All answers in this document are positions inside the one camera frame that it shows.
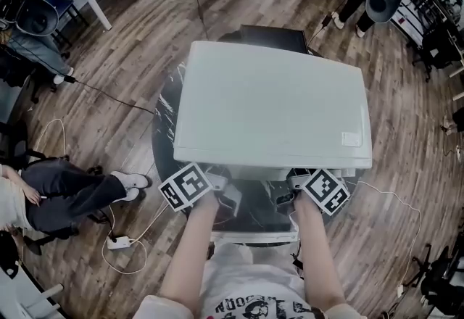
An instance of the white sneaker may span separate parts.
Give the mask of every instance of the white sneaker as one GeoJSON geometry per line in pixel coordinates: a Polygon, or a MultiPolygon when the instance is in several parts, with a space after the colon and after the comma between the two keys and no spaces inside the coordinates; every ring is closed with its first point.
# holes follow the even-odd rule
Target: white sneaker
{"type": "Polygon", "coordinates": [[[345,26],[345,23],[340,21],[339,19],[339,14],[337,14],[336,12],[334,12],[332,14],[332,19],[333,19],[333,22],[335,23],[335,26],[338,28],[338,29],[343,29],[343,27],[345,26]]]}
{"type": "Polygon", "coordinates": [[[126,190],[125,194],[126,194],[125,198],[116,199],[115,201],[113,201],[113,203],[116,203],[116,202],[132,202],[140,194],[140,190],[138,190],[137,188],[130,188],[130,189],[126,190]]]}
{"type": "Polygon", "coordinates": [[[121,184],[124,186],[126,191],[131,188],[144,189],[148,186],[148,180],[143,175],[138,175],[136,173],[126,175],[125,173],[118,171],[113,171],[111,174],[121,181],[121,184]]]}
{"type": "Polygon", "coordinates": [[[358,26],[356,25],[356,34],[357,34],[358,37],[362,38],[362,37],[364,37],[365,32],[363,32],[361,29],[359,29],[358,26]]]}
{"type": "MultiPolygon", "coordinates": [[[[71,76],[74,73],[74,68],[71,67],[70,72],[66,74],[67,76],[71,76]]],[[[53,78],[53,83],[55,83],[57,86],[65,81],[65,77],[61,74],[55,75],[55,78],[53,78]]]]}

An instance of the black cable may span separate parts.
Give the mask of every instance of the black cable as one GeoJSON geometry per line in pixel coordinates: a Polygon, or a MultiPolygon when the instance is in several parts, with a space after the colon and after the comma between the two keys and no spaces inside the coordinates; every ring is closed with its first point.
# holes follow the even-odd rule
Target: black cable
{"type": "Polygon", "coordinates": [[[68,77],[67,75],[63,74],[62,72],[56,70],[56,69],[55,69],[54,67],[52,67],[49,63],[47,63],[47,62],[45,62],[43,59],[41,59],[39,56],[37,56],[36,54],[34,54],[30,49],[27,49],[26,47],[24,47],[21,43],[19,43],[18,41],[16,41],[16,39],[14,39],[13,37],[11,37],[9,40],[10,40],[10,41],[14,41],[19,47],[22,47],[22,48],[23,48],[24,50],[26,50],[27,52],[30,52],[30,53],[31,53],[32,55],[34,55],[38,60],[40,60],[41,62],[43,62],[45,65],[47,65],[50,69],[53,69],[55,72],[57,72],[58,74],[60,74],[61,76],[63,76],[63,77],[65,78],[65,80],[66,80],[67,78],[71,78],[71,80],[72,80],[71,83],[76,82],[76,83],[79,83],[79,84],[81,84],[81,85],[83,85],[83,86],[87,86],[87,87],[89,87],[89,88],[92,88],[92,89],[95,90],[95,91],[98,91],[98,92],[104,94],[105,96],[108,96],[110,99],[115,100],[116,102],[119,102],[119,103],[121,103],[121,104],[123,104],[123,105],[126,105],[126,106],[128,106],[128,107],[135,107],[136,109],[140,109],[140,110],[143,110],[143,111],[145,111],[145,112],[148,112],[148,113],[154,115],[154,112],[151,111],[151,110],[149,110],[149,109],[145,109],[144,107],[139,107],[139,106],[137,106],[137,105],[132,105],[132,104],[129,104],[129,103],[127,103],[127,102],[123,102],[123,101],[121,101],[121,100],[119,100],[119,99],[116,99],[115,97],[113,97],[113,96],[107,94],[105,91],[102,91],[100,88],[90,86],[90,85],[88,85],[87,83],[81,82],[80,80],[77,80],[77,79],[74,78],[74,77],[68,77]]]}
{"type": "Polygon", "coordinates": [[[321,29],[319,29],[319,31],[318,31],[315,35],[313,35],[313,36],[311,37],[310,41],[307,43],[308,48],[309,48],[309,46],[310,46],[312,40],[313,40],[314,38],[316,38],[316,35],[319,34],[319,33],[322,31],[322,29],[324,29],[324,28],[325,28],[325,26],[323,26],[321,29]]]}
{"type": "Polygon", "coordinates": [[[110,227],[110,231],[109,231],[109,234],[110,234],[110,238],[112,241],[116,242],[116,236],[115,236],[115,233],[113,232],[113,228],[115,227],[112,222],[111,222],[111,219],[108,217],[108,215],[103,212],[103,210],[99,209],[99,211],[101,213],[103,213],[103,216],[107,219],[108,223],[109,223],[109,227],[110,227]]]}
{"type": "Polygon", "coordinates": [[[204,31],[204,34],[206,35],[206,39],[209,41],[210,37],[208,36],[208,30],[206,28],[206,25],[204,24],[204,16],[203,16],[203,10],[202,10],[202,5],[200,4],[200,0],[196,0],[196,10],[198,11],[198,17],[202,21],[203,31],[204,31]]]}

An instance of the wooden floor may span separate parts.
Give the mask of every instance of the wooden floor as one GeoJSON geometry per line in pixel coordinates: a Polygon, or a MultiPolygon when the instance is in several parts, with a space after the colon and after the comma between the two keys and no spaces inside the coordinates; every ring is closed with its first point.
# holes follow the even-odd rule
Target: wooden floor
{"type": "MultiPolygon", "coordinates": [[[[240,24],[258,24],[304,30],[310,39],[323,17],[341,0],[200,0],[212,40],[240,24]]],[[[79,30],[71,48],[75,77],[126,102],[154,109],[169,71],[186,59],[190,43],[203,39],[196,0],[99,0],[113,29],[95,20],[79,30]]],[[[436,257],[452,242],[460,220],[462,168],[455,156],[443,155],[457,136],[447,138],[439,129],[442,116],[457,107],[451,96],[460,91],[458,79],[434,72],[424,83],[422,67],[412,67],[407,39],[392,25],[376,25],[359,39],[355,18],[343,31],[333,24],[311,47],[324,57],[362,69],[373,138],[373,169],[363,180],[381,190],[396,191],[422,212],[422,228],[413,250],[420,254],[426,242],[436,257]]],[[[111,170],[147,174],[153,186],[133,204],[117,204],[116,232],[132,237],[147,226],[161,205],[159,178],[151,147],[151,120],[147,112],[118,104],[89,88],[64,84],[58,92],[41,94],[40,103],[22,116],[36,142],[45,124],[63,119],[67,152],[81,167],[95,164],[111,170]]],[[[60,126],[49,129],[38,149],[48,155],[63,153],[60,126]]],[[[107,225],[85,222],[80,235],[43,248],[44,256],[25,253],[32,274],[50,287],[65,287],[59,303],[73,318],[129,318],[147,294],[156,294],[183,230],[184,216],[168,210],[143,237],[148,263],[143,273],[121,275],[102,261],[107,225]]],[[[410,245],[419,219],[392,195],[378,194],[359,185],[357,195],[328,226],[331,248],[349,302],[374,318],[394,301],[405,273],[410,245]]],[[[106,253],[119,268],[136,270],[143,251],[106,253]]],[[[409,276],[415,272],[410,269],[409,276]]],[[[423,317],[411,293],[400,307],[399,318],[423,317]]]]}

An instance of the black chair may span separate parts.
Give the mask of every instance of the black chair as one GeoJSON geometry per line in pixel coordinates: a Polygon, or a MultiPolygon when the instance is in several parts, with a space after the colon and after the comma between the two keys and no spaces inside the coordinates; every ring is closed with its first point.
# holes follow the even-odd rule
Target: black chair
{"type": "Polygon", "coordinates": [[[444,22],[435,28],[427,31],[422,40],[422,47],[416,49],[419,59],[413,61],[413,65],[423,62],[426,66],[426,82],[430,81],[432,66],[436,69],[443,69],[453,62],[460,61],[460,52],[456,49],[454,42],[450,38],[449,24],[444,22]]]}
{"type": "MultiPolygon", "coordinates": [[[[74,1],[72,0],[44,0],[44,1],[47,1],[48,3],[50,3],[56,9],[59,19],[61,19],[63,15],[68,14],[71,17],[72,21],[74,21],[75,23],[78,23],[78,18],[79,18],[79,20],[83,22],[85,26],[88,26],[87,20],[85,19],[84,16],[80,14],[78,9],[75,7],[74,1]]],[[[58,29],[55,30],[55,33],[57,34],[57,36],[54,34],[52,34],[51,36],[59,45],[62,45],[63,42],[65,42],[69,46],[72,46],[71,42],[58,29]]]]}
{"type": "Polygon", "coordinates": [[[9,47],[0,45],[0,79],[3,79],[10,87],[23,87],[26,80],[28,86],[33,83],[33,91],[30,100],[38,103],[37,93],[44,84],[50,86],[51,92],[57,91],[53,82],[54,74],[37,62],[31,62],[26,57],[18,54],[9,47]]]}
{"type": "Polygon", "coordinates": [[[412,286],[416,287],[424,277],[420,291],[429,305],[435,306],[445,315],[464,314],[464,287],[450,284],[450,276],[457,271],[452,269],[454,259],[449,256],[450,248],[446,246],[439,258],[429,263],[431,245],[427,244],[426,247],[428,252],[424,262],[420,262],[417,257],[413,259],[419,265],[419,273],[405,286],[415,282],[412,286]]]}
{"type": "Polygon", "coordinates": [[[8,139],[7,153],[0,153],[3,164],[22,170],[29,165],[30,158],[46,159],[45,154],[29,148],[28,127],[22,120],[15,125],[0,122],[0,133],[8,139]]]}

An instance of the electrical cord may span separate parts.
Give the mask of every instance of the electrical cord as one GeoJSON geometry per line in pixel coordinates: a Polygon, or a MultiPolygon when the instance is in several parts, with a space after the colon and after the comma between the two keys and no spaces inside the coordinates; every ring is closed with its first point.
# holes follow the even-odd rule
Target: electrical cord
{"type": "MultiPolygon", "coordinates": [[[[354,186],[356,186],[357,184],[356,183],[352,183],[350,181],[346,181],[347,183],[350,183],[354,186]]],[[[405,206],[409,207],[411,210],[417,212],[419,214],[419,227],[418,227],[418,232],[415,234],[415,237],[413,239],[413,242],[411,244],[411,247],[410,247],[410,251],[409,251],[409,259],[407,261],[407,266],[406,266],[406,271],[405,271],[405,274],[403,275],[403,277],[401,278],[401,281],[400,281],[400,286],[402,287],[402,284],[403,284],[403,281],[404,279],[406,278],[406,275],[407,275],[407,272],[409,271],[409,268],[410,268],[410,265],[411,265],[411,259],[413,257],[413,249],[414,249],[414,244],[415,244],[415,241],[416,239],[418,238],[418,235],[419,233],[421,232],[421,225],[422,225],[422,216],[421,216],[421,211],[418,210],[417,208],[414,208],[413,206],[411,206],[410,204],[404,202],[401,200],[401,198],[393,191],[380,191],[378,190],[375,186],[372,186],[370,185],[369,183],[366,183],[365,181],[358,181],[358,183],[363,183],[367,186],[369,186],[370,188],[374,189],[375,191],[377,191],[378,193],[380,194],[393,194],[396,196],[396,198],[405,206]]]]}
{"type": "Polygon", "coordinates": [[[66,133],[65,133],[65,125],[63,124],[63,121],[62,121],[61,119],[59,119],[59,118],[53,119],[53,120],[51,120],[50,122],[47,123],[47,125],[45,126],[45,128],[44,128],[43,131],[42,131],[42,134],[40,135],[40,137],[39,137],[38,140],[37,140],[36,149],[37,149],[38,146],[40,145],[40,142],[41,142],[41,140],[42,140],[42,137],[44,137],[44,134],[45,134],[46,129],[47,129],[53,122],[56,122],[57,120],[61,123],[61,127],[62,127],[62,130],[63,130],[63,149],[64,149],[64,152],[65,152],[65,155],[66,155],[66,133]]]}
{"type": "Polygon", "coordinates": [[[56,70],[54,67],[52,67],[49,63],[47,63],[46,61],[44,61],[42,58],[40,58],[39,56],[37,56],[36,54],[34,54],[30,49],[27,49],[26,47],[24,47],[21,43],[19,43],[18,41],[16,41],[16,39],[14,39],[13,37],[11,37],[9,40],[15,42],[19,47],[21,47],[21,48],[23,48],[24,50],[26,50],[27,52],[31,53],[34,57],[36,57],[36,58],[37,58],[38,60],[40,60],[42,63],[44,63],[45,65],[47,65],[50,69],[54,70],[54,71],[57,72],[59,75],[63,76],[67,82],[70,82],[70,83],[76,82],[76,83],[81,84],[81,85],[83,85],[83,86],[89,87],[89,88],[91,88],[91,89],[93,89],[93,90],[95,90],[95,91],[98,91],[98,92],[104,94],[105,96],[109,97],[110,99],[115,100],[116,102],[119,102],[119,103],[121,103],[121,104],[123,104],[123,105],[125,105],[125,106],[127,106],[127,107],[135,107],[136,109],[140,109],[140,110],[143,110],[143,111],[145,111],[145,112],[148,112],[148,113],[150,113],[150,114],[152,114],[152,115],[155,115],[155,113],[154,113],[153,111],[149,110],[149,109],[146,109],[146,108],[144,108],[144,107],[140,107],[140,106],[138,106],[138,105],[129,104],[129,103],[127,103],[127,102],[124,102],[124,101],[121,101],[121,100],[119,100],[119,99],[116,99],[115,97],[113,97],[113,96],[107,94],[105,91],[101,90],[100,88],[90,86],[90,85],[88,85],[87,83],[81,82],[80,80],[77,80],[77,79],[74,78],[74,77],[70,77],[70,76],[68,76],[68,75],[63,74],[63,73],[60,72],[59,70],[56,70]]]}
{"type": "Polygon", "coordinates": [[[167,207],[169,206],[169,204],[166,204],[164,206],[164,208],[162,208],[161,211],[158,212],[158,214],[154,217],[153,221],[150,222],[150,224],[148,225],[148,227],[144,230],[144,232],[136,239],[129,239],[129,242],[130,242],[130,247],[135,244],[135,243],[139,243],[142,245],[142,247],[144,248],[144,254],[145,254],[145,262],[144,262],[144,266],[138,270],[134,270],[134,271],[130,271],[128,273],[126,273],[125,271],[121,271],[119,270],[118,268],[116,268],[115,266],[111,265],[109,263],[109,261],[107,260],[107,258],[104,256],[104,246],[107,245],[107,242],[108,242],[108,236],[110,234],[113,233],[113,228],[115,227],[115,224],[116,224],[116,217],[115,217],[115,214],[111,208],[111,206],[109,206],[109,210],[111,211],[111,215],[113,217],[113,223],[111,224],[110,223],[110,227],[111,227],[111,230],[109,231],[109,233],[107,234],[107,238],[105,239],[104,243],[102,244],[101,246],[101,257],[103,258],[103,261],[105,261],[108,266],[111,267],[111,269],[117,271],[119,274],[123,274],[125,276],[130,276],[130,275],[133,275],[133,274],[137,274],[137,273],[140,273],[145,267],[146,267],[146,263],[147,263],[147,260],[148,260],[148,254],[147,254],[147,251],[146,251],[146,247],[145,247],[145,244],[143,244],[140,239],[142,238],[142,236],[145,235],[145,233],[151,228],[151,226],[154,224],[154,222],[162,215],[162,213],[167,209],[167,207]]]}
{"type": "Polygon", "coordinates": [[[198,12],[198,17],[200,18],[202,24],[203,24],[203,31],[204,35],[206,36],[206,39],[209,41],[210,37],[208,36],[208,29],[206,27],[206,24],[204,23],[204,15],[203,15],[203,10],[202,10],[202,5],[200,4],[200,0],[196,0],[196,10],[198,12]]]}
{"type": "MultiPolygon", "coordinates": [[[[62,129],[63,129],[63,145],[64,145],[64,148],[65,148],[65,155],[66,155],[66,134],[65,134],[65,125],[63,124],[63,121],[59,118],[57,119],[53,119],[52,121],[48,122],[47,125],[45,126],[45,128],[43,129],[42,131],[42,134],[40,135],[39,139],[38,139],[38,142],[36,144],[36,148],[38,147],[38,145],[40,144],[40,141],[42,139],[42,137],[44,136],[47,128],[55,121],[60,121],[61,122],[61,125],[62,125],[62,129]]],[[[115,268],[113,265],[111,265],[107,258],[104,256],[104,246],[107,245],[107,242],[108,242],[108,237],[111,238],[111,240],[115,241],[116,240],[116,236],[114,234],[114,229],[116,227],[116,217],[115,217],[115,213],[113,212],[113,209],[111,208],[111,205],[109,205],[109,211],[111,212],[111,216],[112,216],[112,221],[111,219],[108,217],[108,215],[103,211],[103,210],[99,210],[104,216],[105,218],[108,220],[108,223],[109,223],[109,233],[107,234],[107,238],[105,239],[105,242],[102,244],[101,246],[101,257],[103,257],[103,260],[108,264],[108,266],[111,267],[111,269],[119,272],[120,274],[123,274],[123,275],[132,275],[132,274],[136,274],[136,273],[140,273],[145,267],[146,267],[146,262],[147,262],[147,251],[146,251],[146,247],[145,245],[140,241],[140,239],[145,235],[145,233],[153,226],[153,224],[155,223],[156,220],[158,220],[158,218],[160,218],[160,216],[162,215],[162,213],[167,209],[169,204],[166,204],[160,212],[158,212],[158,214],[154,217],[153,221],[150,222],[150,224],[146,227],[146,229],[144,230],[144,232],[142,234],[140,234],[140,236],[136,239],[129,239],[129,242],[130,242],[130,246],[132,246],[133,244],[135,243],[139,243],[142,245],[142,247],[144,248],[144,254],[145,254],[145,262],[144,262],[144,266],[141,268],[141,269],[138,269],[138,270],[135,270],[135,271],[131,271],[129,273],[126,273],[124,271],[121,271],[117,268],[115,268]]]]}

